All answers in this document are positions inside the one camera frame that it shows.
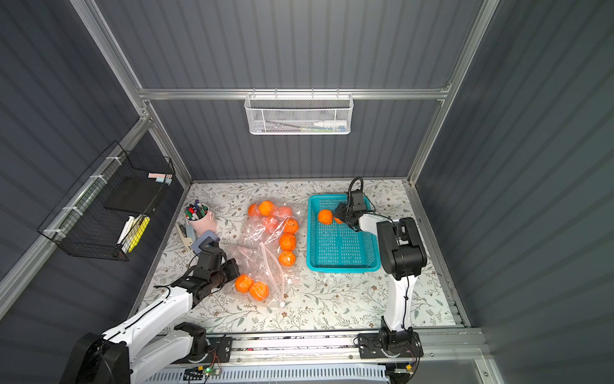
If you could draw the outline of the clear pink-dotted zip-top bag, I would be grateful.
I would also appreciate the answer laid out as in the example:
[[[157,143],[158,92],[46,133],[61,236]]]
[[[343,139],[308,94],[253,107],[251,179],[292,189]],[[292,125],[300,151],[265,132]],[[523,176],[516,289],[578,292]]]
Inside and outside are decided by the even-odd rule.
[[[263,282],[270,288],[269,297],[259,302],[254,300],[249,292],[240,294],[235,291],[234,282],[223,290],[232,299],[250,305],[268,308],[283,308],[286,305],[290,287],[297,281],[296,270],[299,259],[299,231],[295,234],[296,249],[293,251],[297,261],[292,267],[282,267],[278,262],[278,255],[283,252],[279,247],[279,238],[284,234],[284,222],[288,218],[297,219],[300,229],[303,227],[305,211],[289,203],[275,202],[272,199],[256,201],[260,205],[270,200],[275,204],[275,211],[270,217],[249,217],[244,221],[238,243],[229,249],[231,259],[236,259],[240,275],[249,275],[254,282]]]

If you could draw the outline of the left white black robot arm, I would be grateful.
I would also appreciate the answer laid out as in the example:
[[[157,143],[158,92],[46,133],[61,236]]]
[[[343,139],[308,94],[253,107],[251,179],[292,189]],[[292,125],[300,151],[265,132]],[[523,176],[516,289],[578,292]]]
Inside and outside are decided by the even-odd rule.
[[[204,327],[176,321],[241,273],[236,260],[216,245],[203,246],[197,259],[145,309],[102,334],[81,337],[60,381],[143,383],[177,361],[216,363],[223,343],[211,345]]]

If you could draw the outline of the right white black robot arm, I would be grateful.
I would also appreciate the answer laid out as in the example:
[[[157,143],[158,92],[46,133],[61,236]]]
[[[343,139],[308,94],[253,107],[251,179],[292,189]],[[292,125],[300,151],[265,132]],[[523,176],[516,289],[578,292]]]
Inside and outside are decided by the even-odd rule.
[[[391,219],[367,207],[361,188],[350,189],[339,203],[334,217],[356,232],[374,235],[381,266],[390,278],[389,298],[382,326],[380,345],[398,350],[417,341],[410,319],[414,288],[428,258],[415,219]]]

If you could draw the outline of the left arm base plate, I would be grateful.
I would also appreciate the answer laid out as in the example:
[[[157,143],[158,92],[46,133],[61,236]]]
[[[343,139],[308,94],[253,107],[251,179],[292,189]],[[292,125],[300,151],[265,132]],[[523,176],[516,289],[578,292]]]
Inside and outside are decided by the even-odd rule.
[[[206,336],[197,341],[195,349],[186,357],[175,360],[173,364],[228,363],[232,345],[233,338],[227,334]]]

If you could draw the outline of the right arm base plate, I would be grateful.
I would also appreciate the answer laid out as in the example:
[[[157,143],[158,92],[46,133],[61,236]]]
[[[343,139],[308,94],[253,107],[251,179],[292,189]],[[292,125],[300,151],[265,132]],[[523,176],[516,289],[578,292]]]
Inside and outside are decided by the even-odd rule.
[[[361,359],[405,358],[419,359],[424,356],[423,347],[416,332],[409,336],[407,332],[383,336],[380,334],[358,334],[353,339]]]

